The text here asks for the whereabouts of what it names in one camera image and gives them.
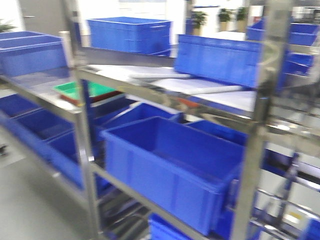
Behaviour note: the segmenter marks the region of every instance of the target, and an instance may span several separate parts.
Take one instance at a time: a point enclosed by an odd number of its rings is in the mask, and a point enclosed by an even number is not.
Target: door
[[[59,35],[68,30],[60,0],[19,0],[27,31]]]

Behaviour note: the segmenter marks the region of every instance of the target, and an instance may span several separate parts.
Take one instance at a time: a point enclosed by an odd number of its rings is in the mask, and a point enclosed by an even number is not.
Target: gray floor
[[[86,212],[0,130],[0,240],[87,240]]]

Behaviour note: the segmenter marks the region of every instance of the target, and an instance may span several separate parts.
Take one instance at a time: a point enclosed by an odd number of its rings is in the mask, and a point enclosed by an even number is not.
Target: blue bin
[[[242,146],[161,117],[102,135],[110,174],[202,234],[217,228]]]
[[[15,77],[65,66],[59,37],[42,35],[0,40],[0,74]]]
[[[231,211],[226,212],[220,219],[215,232],[224,240],[229,240],[232,232],[234,213]],[[156,214],[149,217],[149,229],[152,240],[192,240],[184,233],[176,229],[170,223],[162,219]],[[249,240],[258,240],[261,231],[257,231],[253,236],[249,236]]]
[[[245,146],[247,143],[247,134],[207,120],[190,122],[187,123],[186,126],[201,130],[205,133],[228,140],[241,146]]]
[[[171,21],[135,17],[87,20],[93,48],[154,54],[170,49]]]
[[[150,216],[149,228],[152,240],[192,240],[156,214]]]
[[[134,122],[137,120],[148,119],[151,117],[162,117],[170,119],[174,122],[180,122],[183,119],[183,113],[176,111],[176,113],[169,113],[165,110],[162,110],[158,107],[141,103],[136,107],[130,108],[121,114],[116,115],[115,117],[109,119],[101,125],[104,129],[110,129],[118,127],[123,124]]]
[[[247,28],[247,39],[262,41],[265,34],[265,21],[261,20]],[[296,45],[312,46],[319,32],[319,25],[292,23],[289,43]]]
[[[10,130],[37,154],[48,159],[45,140],[53,139],[70,131],[72,123],[47,110],[38,110],[12,118]]]
[[[261,50],[258,42],[179,35],[174,69],[215,82],[255,88]],[[286,74],[306,74],[312,62],[312,56],[288,53],[277,87],[281,88]]]
[[[96,128],[96,131],[96,135],[99,136],[100,130]],[[70,131],[64,135],[51,139],[47,141],[47,144],[50,148],[49,161],[51,164],[80,189],[83,189],[83,175],[77,157],[74,132]],[[99,149],[97,149],[97,147],[93,147],[93,154],[95,157],[99,154]],[[109,183],[100,176],[96,177],[96,184],[98,194],[109,186]]]
[[[25,38],[25,37],[41,36],[41,35],[44,35],[44,34],[40,32],[35,32],[35,31],[10,31],[10,32],[0,33],[0,40]]]
[[[302,232],[299,240],[319,240],[320,239],[320,220],[311,218],[307,227]]]
[[[40,109],[40,106],[17,95],[0,98],[0,124],[10,129],[10,118]]]

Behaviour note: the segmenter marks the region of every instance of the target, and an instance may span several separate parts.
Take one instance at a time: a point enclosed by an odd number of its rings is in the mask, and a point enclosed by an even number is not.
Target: crate handle
[[[166,25],[159,25],[159,26],[151,26],[150,28],[155,29],[155,28],[164,28]]]

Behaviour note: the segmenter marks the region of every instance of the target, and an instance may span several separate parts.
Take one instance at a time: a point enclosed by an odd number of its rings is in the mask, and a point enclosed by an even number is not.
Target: green tray
[[[73,104],[78,104],[79,95],[77,91],[77,84],[74,81],[54,86],[53,89],[60,93],[62,99],[67,100]],[[89,82],[89,96],[92,102],[97,102],[106,98],[113,97],[120,94],[114,88],[100,85],[95,82]]]

